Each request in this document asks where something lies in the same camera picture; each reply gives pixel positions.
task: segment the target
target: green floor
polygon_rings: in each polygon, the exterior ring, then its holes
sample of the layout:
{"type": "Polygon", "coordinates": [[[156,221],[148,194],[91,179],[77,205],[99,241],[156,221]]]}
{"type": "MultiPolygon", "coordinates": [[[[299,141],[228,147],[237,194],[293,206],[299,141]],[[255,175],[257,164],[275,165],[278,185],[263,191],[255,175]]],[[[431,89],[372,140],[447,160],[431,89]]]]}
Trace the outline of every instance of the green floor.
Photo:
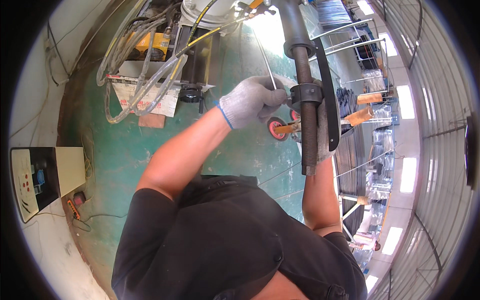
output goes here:
{"type": "MultiPolygon", "coordinates": [[[[103,26],[87,49],[83,61],[95,61],[102,57],[130,9],[129,5],[119,9],[103,26]]],[[[265,50],[273,73],[283,76],[284,81],[294,82],[293,61],[283,54],[271,53],[268,47],[265,50]]],[[[230,37],[221,38],[220,60],[224,51],[223,70],[219,71],[222,82],[211,93],[207,93],[208,108],[213,107],[215,99],[230,92],[242,79],[252,75],[267,75],[264,60],[247,25],[243,26],[240,43],[238,31],[230,37]],[[239,44],[243,68],[240,65],[239,44]]],[[[98,87],[95,80],[100,62],[84,64],[65,90],[59,134],[61,144],[70,146],[82,145],[83,136],[86,153],[95,167],[85,191],[86,197],[92,199],[79,209],[81,220],[88,220],[85,223],[88,226],[79,222],[75,222],[74,226],[80,227],[76,229],[77,239],[94,275],[109,296],[113,297],[110,279],[125,218],[95,215],[125,216],[137,181],[152,154],[169,138],[194,123],[200,115],[198,105],[179,102],[175,117],[167,118],[163,129],[139,127],[138,117],[133,114],[119,124],[111,125],[104,113],[105,87],[98,87]]],[[[312,73],[319,77],[316,62],[312,63],[312,73]]],[[[110,110],[113,116],[120,112],[113,92],[110,110]]],[[[289,121],[288,113],[289,109],[282,106],[275,116],[289,121]]],[[[231,132],[207,158],[203,174],[257,176],[260,187],[277,200],[287,213],[302,221],[302,192],[297,192],[304,184],[300,160],[297,144],[292,139],[279,142],[270,135],[265,124],[255,122],[242,130],[231,132]]]]}

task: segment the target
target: black t-shirt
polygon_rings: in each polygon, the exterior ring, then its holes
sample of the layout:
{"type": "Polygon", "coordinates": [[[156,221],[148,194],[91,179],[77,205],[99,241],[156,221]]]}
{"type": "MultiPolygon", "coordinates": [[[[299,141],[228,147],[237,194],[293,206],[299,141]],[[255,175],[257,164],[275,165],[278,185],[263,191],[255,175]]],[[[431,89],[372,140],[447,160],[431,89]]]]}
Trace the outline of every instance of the black t-shirt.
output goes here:
{"type": "Polygon", "coordinates": [[[260,188],[221,176],[180,202],[133,195],[112,288],[119,299],[250,299],[276,271],[311,300],[367,297],[341,232],[321,237],[260,188]]]}

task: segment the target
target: worker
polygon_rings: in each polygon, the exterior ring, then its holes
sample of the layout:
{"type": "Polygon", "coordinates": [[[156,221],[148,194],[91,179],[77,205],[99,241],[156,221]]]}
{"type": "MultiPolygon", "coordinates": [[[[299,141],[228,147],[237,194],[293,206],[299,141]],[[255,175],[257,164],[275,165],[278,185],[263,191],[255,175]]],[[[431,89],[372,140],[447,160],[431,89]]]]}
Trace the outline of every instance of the worker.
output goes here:
{"type": "Polygon", "coordinates": [[[198,175],[230,131],[265,122],[286,102],[275,81],[276,90],[270,77],[243,80],[157,149],[120,237],[111,282],[118,299],[366,299],[342,233],[324,104],[316,175],[305,178],[305,225],[255,177],[198,175]]]}

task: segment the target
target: white work glove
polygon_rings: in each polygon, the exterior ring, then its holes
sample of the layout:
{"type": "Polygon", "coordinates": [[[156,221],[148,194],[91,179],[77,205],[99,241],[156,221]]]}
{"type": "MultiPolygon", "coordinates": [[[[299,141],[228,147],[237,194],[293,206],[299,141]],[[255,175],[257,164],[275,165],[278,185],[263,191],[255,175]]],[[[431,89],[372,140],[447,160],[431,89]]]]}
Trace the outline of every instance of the white work glove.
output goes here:
{"type": "Polygon", "coordinates": [[[253,76],[240,82],[220,98],[217,107],[232,129],[243,128],[253,120],[265,123],[287,101],[281,81],[275,78],[276,90],[269,76],[253,76]]]}
{"type": "MultiPolygon", "coordinates": [[[[314,84],[323,87],[322,81],[315,79],[313,81],[314,84]]],[[[340,127],[340,115],[338,112],[338,101],[335,99],[336,102],[336,113],[338,115],[338,132],[341,135],[341,127],[340,127]]],[[[317,128],[317,143],[318,143],[318,160],[317,163],[320,163],[327,158],[331,158],[335,154],[335,150],[330,152],[328,151],[328,122],[327,122],[327,111],[325,109],[325,99],[322,101],[320,106],[317,109],[318,113],[318,128],[317,128]]]]}

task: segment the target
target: hand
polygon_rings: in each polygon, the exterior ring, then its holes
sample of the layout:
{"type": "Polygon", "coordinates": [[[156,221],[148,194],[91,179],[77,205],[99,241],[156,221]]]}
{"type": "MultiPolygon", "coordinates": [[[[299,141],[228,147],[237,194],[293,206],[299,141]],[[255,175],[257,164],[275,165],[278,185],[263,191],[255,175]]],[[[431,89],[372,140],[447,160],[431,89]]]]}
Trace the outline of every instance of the hand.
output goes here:
{"type": "MultiPolygon", "coordinates": [[[[323,86],[322,81],[315,79],[313,81],[314,84],[323,86]]],[[[340,132],[341,127],[340,127],[340,116],[338,114],[338,102],[335,99],[336,102],[336,113],[338,115],[338,131],[340,132]]],[[[317,128],[317,143],[318,143],[318,160],[317,164],[326,160],[327,158],[331,158],[335,154],[334,151],[328,151],[328,122],[327,122],[327,111],[325,109],[325,99],[323,102],[320,104],[320,106],[317,109],[318,113],[318,128],[317,128]]]]}
{"type": "Polygon", "coordinates": [[[275,85],[276,90],[269,76],[247,78],[221,97],[217,107],[232,129],[243,128],[255,119],[265,123],[287,100],[285,88],[277,78],[275,85]]]}

